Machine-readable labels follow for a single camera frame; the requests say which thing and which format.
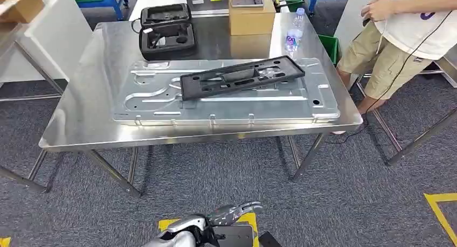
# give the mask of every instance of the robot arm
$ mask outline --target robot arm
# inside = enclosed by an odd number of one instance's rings
[[[191,215],[180,219],[161,232],[143,247],[197,247],[211,243],[219,247],[218,239],[223,235],[214,233],[214,226],[230,226],[243,214],[262,210],[260,202],[247,202],[240,205],[225,205],[204,217]]]

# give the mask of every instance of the aluminum sheet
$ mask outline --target aluminum sheet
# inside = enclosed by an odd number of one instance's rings
[[[179,77],[260,59],[135,62],[113,119],[137,125],[237,125],[329,122],[340,116],[321,63],[296,60],[306,75],[256,89],[183,101]]]

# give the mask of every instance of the khaki shorts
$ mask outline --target khaki shorts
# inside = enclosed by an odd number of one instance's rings
[[[385,38],[382,40],[379,54],[376,54],[380,38],[381,33],[375,24],[369,22],[351,43],[337,67],[343,72],[356,74],[365,74],[372,68],[373,74],[365,87],[365,94],[373,99],[386,100],[426,68],[432,60],[411,56],[401,74],[398,74],[409,54],[392,45]]]

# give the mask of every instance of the hand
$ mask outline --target hand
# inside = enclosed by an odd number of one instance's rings
[[[378,22],[389,18],[394,13],[394,0],[373,0],[362,8],[361,16],[364,19],[371,18],[372,21]]]

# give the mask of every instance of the bottle cap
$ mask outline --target bottle cap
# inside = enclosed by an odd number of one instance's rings
[[[297,9],[297,14],[298,15],[304,15],[304,9],[303,8],[298,8]]]

